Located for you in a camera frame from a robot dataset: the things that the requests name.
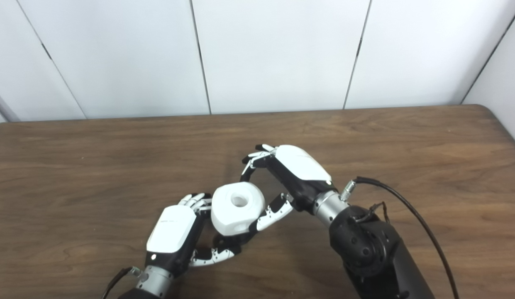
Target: robot finger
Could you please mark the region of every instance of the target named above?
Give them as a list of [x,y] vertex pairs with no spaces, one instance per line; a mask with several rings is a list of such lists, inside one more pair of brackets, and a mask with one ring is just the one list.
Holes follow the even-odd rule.
[[259,151],[267,151],[267,152],[272,152],[276,149],[276,147],[274,146],[270,146],[268,144],[257,144],[256,145],[256,150],[259,150]]
[[191,209],[195,209],[195,208],[200,208],[201,206],[206,206],[208,204],[207,202],[207,199],[201,199],[199,201],[197,201],[196,203],[194,203],[192,206],[191,206]]
[[232,257],[235,257],[238,253],[240,253],[240,248],[228,248],[221,252],[218,252],[217,248],[212,248],[210,250],[206,248],[196,249],[195,256],[189,263],[189,266],[200,267],[213,265],[215,263],[231,259]]
[[180,200],[178,203],[180,206],[185,206],[185,204],[189,201],[189,199],[192,197],[192,194],[187,194],[183,197],[183,199]]
[[283,219],[287,214],[292,212],[293,208],[288,200],[290,198],[289,194],[281,193],[278,195],[265,209],[264,215],[257,218],[253,225],[253,227],[257,231],[262,231],[267,227],[273,225],[279,220]]
[[193,206],[196,202],[198,202],[200,199],[202,199],[206,195],[205,193],[198,193],[197,195],[191,197],[187,203],[185,203],[185,206]]

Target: black robot arm segment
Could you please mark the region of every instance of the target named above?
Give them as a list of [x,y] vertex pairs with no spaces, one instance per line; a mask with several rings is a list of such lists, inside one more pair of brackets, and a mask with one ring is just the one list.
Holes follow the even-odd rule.
[[331,176],[307,152],[291,145],[257,145],[261,152],[243,159],[241,181],[248,181],[256,168],[267,168],[293,197],[298,211],[315,215],[329,229],[332,248],[362,299],[434,299],[385,210],[381,221],[373,212],[351,206],[348,198],[356,184],[382,187],[400,199],[426,229],[447,271],[455,299],[458,292],[445,256],[418,212],[395,190],[373,179],[358,177],[339,194]]

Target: black cable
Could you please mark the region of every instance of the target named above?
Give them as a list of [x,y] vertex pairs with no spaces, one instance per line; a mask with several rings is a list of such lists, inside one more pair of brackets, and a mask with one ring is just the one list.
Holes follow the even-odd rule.
[[132,270],[132,268],[133,267],[125,267],[125,268],[121,269],[121,271],[119,271],[119,273],[117,273],[117,275],[115,275],[115,277],[110,281],[110,283],[108,284],[108,287],[106,287],[106,290],[104,291],[104,293],[102,294],[100,299],[106,299],[110,290],[113,287],[115,287],[115,284],[117,284],[117,282],[119,282],[119,280],[121,280],[121,278],[126,276],[126,274],[128,274],[128,272],[130,272]]
[[436,240],[436,237],[434,236],[434,233],[432,233],[431,229],[429,228],[429,226],[427,225],[425,220],[422,218],[420,213],[412,206],[412,204],[410,204],[410,202],[407,201],[396,190],[392,189],[390,186],[385,185],[385,184],[383,184],[382,182],[380,182],[378,180],[370,179],[370,178],[363,178],[362,176],[358,176],[354,180],[354,182],[356,182],[357,184],[369,184],[369,185],[374,185],[374,186],[377,186],[377,187],[381,187],[381,188],[387,190],[388,192],[392,193],[403,204],[405,204],[405,206],[407,208],[409,208],[411,213],[418,219],[418,221],[424,227],[425,231],[429,235],[430,240],[432,241],[432,244],[434,244],[434,247],[436,248],[436,251],[438,252],[438,255],[440,256],[440,259],[442,260],[442,263],[444,265],[445,272],[447,273],[447,278],[449,279],[449,284],[451,285],[451,290],[453,291],[453,296],[455,297],[455,299],[459,299],[460,297],[458,295],[458,290],[456,289],[456,284],[455,284],[455,280],[454,280],[454,277],[453,277],[453,272],[451,272],[451,268],[449,267],[449,263],[447,262],[447,259],[445,258],[445,254],[442,251],[442,248],[441,248],[440,244],[438,244],[438,241]]

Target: robotic hand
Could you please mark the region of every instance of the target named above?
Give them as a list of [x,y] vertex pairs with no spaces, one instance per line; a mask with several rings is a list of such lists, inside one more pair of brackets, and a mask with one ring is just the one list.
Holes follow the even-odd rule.
[[[296,210],[309,212],[320,219],[329,229],[331,247],[342,258],[345,271],[362,299],[434,299],[403,240],[390,225],[384,203],[386,221],[375,215],[379,205],[367,210],[348,203],[357,183],[377,185],[395,192],[393,189],[359,177],[349,182],[339,194],[331,176],[303,149],[266,144],[257,145],[256,149],[260,151],[242,160],[246,167],[241,181],[249,181],[256,168],[267,168],[289,191]],[[417,217],[428,229],[421,216],[418,214]],[[446,266],[441,248],[432,233],[427,232]],[[446,270],[451,275],[449,266]],[[449,280],[453,286],[452,276]]]
[[178,204],[165,208],[147,241],[145,271],[136,267],[121,270],[102,299],[126,274],[138,277],[139,282],[119,299],[164,298],[172,281],[187,271],[197,253],[196,243],[204,220],[210,217],[211,200],[210,194],[189,194]]
[[136,276],[139,282],[119,299],[163,299],[172,281],[189,267],[213,265],[234,257],[256,233],[291,212],[288,198],[288,195],[280,194],[249,223],[246,233],[232,236],[219,233],[213,240],[213,248],[197,248],[204,221],[211,215],[212,197],[206,193],[186,195],[177,205],[165,208],[159,217],[147,241],[145,271],[137,267],[122,269],[108,284],[102,299],[127,274]]

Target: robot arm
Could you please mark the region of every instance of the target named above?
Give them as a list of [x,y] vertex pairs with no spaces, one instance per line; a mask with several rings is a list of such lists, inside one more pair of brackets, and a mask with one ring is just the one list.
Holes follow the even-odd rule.
[[[189,194],[178,204],[163,210],[147,241],[145,271],[135,267],[130,269],[130,274],[137,276],[139,281],[119,299],[165,297],[172,281],[187,271],[195,255],[204,220],[210,217],[210,203],[209,194]],[[116,282],[110,282],[103,299]]]
[[267,168],[292,195],[298,211],[315,215],[328,228],[331,247],[362,299],[434,299],[403,240],[373,210],[351,206],[331,176],[303,149],[292,145],[257,145],[260,152],[243,159],[241,181],[256,168]]

